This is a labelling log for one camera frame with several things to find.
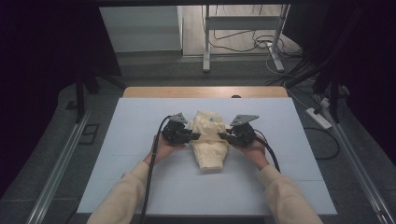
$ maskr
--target metal stand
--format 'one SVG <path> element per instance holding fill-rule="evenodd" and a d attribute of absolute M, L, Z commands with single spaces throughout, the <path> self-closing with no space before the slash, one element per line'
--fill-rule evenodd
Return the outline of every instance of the metal stand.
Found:
<path fill-rule="evenodd" d="M 210 71 L 209 31 L 211 30 L 275 30 L 272 43 L 267 43 L 277 72 L 285 69 L 279 60 L 277 41 L 282 33 L 289 5 L 284 5 L 280 16 L 209 16 L 209 5 L 205 15 L 204 72 Z"/>

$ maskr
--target person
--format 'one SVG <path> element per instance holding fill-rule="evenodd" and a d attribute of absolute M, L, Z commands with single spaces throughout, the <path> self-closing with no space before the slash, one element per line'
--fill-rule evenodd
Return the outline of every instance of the person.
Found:
<path fill-rule="evenodd" d="M 170 145 L 161 135 L 155 164 L 185 147 Z M 260 170 L 258 178 L 265 187 L 264 194 L 276 223 L 322 223 L 297 185 L 268 162 L 265 147 L 261 143 L 255 140 L 249 147 L 234 148 L 240 150 Z M 150 161 L 151 152 L 132 171 L 122 176 L 93 211 L 89 224 L 130 223 L 136 206 L 145 196 Z"/>

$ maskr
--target hand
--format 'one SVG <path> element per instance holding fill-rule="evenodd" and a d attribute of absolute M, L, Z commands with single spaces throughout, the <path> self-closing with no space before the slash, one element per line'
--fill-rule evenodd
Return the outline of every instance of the hand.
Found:
<path fill-rule="evenodd" d="M 152 149 L 154 147 L 154 141 L 155 141 L 156 135 L 154 135 L 154 138 L 152 140 L 152 146 L 151 146 L 151 151 L 150 153 L 146 156 L 145 159 L 143 159 L 143 162 L 145 162 L 147 165 L 151 163 L 151 153 Z M 176 150 L 181 150 L 186 147 L 186 144 L 181 144 L 181 145 L 171 145 L 169 144 L 164 138 L 163 135 L 160 134 L 160 138 L 158 139 L 158 147 L 157 147 L 157 156 L 155 157 L 155 164 L 160 162 L 161 160 L 165 159 L 167 156 L 172 154 L 172 152 Z"/>
<path fill-rule="evenodd" d="M 250 161 L 252 161 L 259 170 L 261 170 L 262 168 L 264 168 L 266 165 L 269 164 L 267 158 L 265 158 L 265 146 L 263 146 L 257 140 L 254 140 L 251 146 L 248 147 L 238 147 L 238 146 L 233 146 L 233 147 L 244 153 L 244 155 Z"/>

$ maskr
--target wall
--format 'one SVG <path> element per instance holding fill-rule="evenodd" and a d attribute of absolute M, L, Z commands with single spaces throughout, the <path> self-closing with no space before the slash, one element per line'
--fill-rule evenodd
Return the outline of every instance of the wall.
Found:
<path fill-rule="evenodd" d="M 116 52 L 181 50 L 178 7 L 102 7 Z"/>

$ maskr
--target power strip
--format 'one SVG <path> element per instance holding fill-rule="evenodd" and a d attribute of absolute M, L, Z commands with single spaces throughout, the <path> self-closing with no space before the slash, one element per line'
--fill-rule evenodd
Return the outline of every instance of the power strip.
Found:
<path fill-rule="evenodd" d="M 309 108 L 305 110 L 305 112 L 311 117 L 314 121 L 317 122 L 317 124 L 324 130 L 328 130 L 332 127 L 332 125 L 327 121 L 325 118 L 323 118 L 320 114 L 315 114 L 314 113 L 315 109 L 314 108 Z"/>

